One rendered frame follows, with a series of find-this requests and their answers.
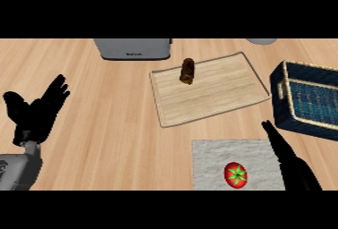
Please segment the pale wooden cutting board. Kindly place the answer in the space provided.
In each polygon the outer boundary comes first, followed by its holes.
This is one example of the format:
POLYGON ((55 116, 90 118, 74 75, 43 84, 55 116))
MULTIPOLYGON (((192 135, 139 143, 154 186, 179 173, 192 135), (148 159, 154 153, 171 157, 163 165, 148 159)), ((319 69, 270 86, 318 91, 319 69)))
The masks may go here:
POLYGON ((194 83, 182 67, 154 70, 149 80, 163 128, 199 121, 270 99, 269 88, 242 51, 195 63, 194 83))

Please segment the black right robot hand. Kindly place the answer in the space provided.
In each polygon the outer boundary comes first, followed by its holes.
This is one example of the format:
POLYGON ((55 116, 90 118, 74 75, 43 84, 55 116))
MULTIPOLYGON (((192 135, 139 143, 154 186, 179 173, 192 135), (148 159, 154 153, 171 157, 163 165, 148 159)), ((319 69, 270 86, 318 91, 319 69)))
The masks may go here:
POLYGON ((288 191, 321 191, 321 185, 307 162, 295 155, 291 145, 270 121, 261 123, 269 142, 281 163, 282 180, 288 191))

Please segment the red tomato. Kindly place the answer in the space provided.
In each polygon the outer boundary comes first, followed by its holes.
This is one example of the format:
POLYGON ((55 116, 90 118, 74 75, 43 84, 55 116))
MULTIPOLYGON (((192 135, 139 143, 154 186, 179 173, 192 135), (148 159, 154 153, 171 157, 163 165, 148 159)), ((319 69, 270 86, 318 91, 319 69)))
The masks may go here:
POLYGON ((245 171, 244 166, 236 163, 230 162, 225 167, 225 180, 226 183, 235 188, 242 189, 247 185, 248 181, 248 174, 245 171))

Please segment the dark blue wicker basket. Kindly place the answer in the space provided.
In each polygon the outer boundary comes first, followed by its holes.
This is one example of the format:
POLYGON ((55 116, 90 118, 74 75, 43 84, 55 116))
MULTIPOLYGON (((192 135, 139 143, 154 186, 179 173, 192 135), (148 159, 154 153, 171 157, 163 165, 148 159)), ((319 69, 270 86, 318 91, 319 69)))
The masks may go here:
POLYGON ((338 68, 282 61, 269 81, 276 127, 338 141, 338 68))

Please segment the white textured placemat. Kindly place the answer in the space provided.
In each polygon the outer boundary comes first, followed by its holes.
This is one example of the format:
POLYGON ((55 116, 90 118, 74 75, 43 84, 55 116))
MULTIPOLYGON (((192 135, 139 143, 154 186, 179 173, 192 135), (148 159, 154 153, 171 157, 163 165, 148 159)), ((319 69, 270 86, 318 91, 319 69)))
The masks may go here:
POLYGON ((248 179, 241 191, 284 191, 278 157, 267 140, 194 140, 194 189, 235 191, 225 178, 229 163, 239 164, 248 179))

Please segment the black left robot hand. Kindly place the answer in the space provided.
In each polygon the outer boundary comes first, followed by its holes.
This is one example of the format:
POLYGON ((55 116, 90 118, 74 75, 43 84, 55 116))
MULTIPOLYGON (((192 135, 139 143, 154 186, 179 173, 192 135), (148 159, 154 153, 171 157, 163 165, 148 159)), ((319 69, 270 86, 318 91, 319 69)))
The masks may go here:
POLYGON ((22 96, 8 91, 3 95, 6 113, 16 124, 14 144, 21 146, 25 142, 43 143, 49 137, 58 112, 70 96, 65 76, 59 74, 52 81, 40 98, 28 103, 22 96))

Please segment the grey appliance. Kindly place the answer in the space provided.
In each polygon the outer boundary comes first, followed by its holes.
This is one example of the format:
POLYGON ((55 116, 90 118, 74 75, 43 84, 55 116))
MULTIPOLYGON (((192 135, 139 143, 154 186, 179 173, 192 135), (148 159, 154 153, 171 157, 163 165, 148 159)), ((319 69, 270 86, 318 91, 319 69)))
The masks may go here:
POLYGON ((95 44, 106 60, 139 61, 170 58, 170 38, 96 38, 95 44))

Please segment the grey round object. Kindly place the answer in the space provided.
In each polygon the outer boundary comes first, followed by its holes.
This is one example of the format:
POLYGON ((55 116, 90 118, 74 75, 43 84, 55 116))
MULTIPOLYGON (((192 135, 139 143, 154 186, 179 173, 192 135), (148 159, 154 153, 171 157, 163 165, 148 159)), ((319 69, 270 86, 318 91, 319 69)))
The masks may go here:
POLYGON ((270 45, 278 39, 276 38, 247 38, 247 40, 256 45, 270 45))

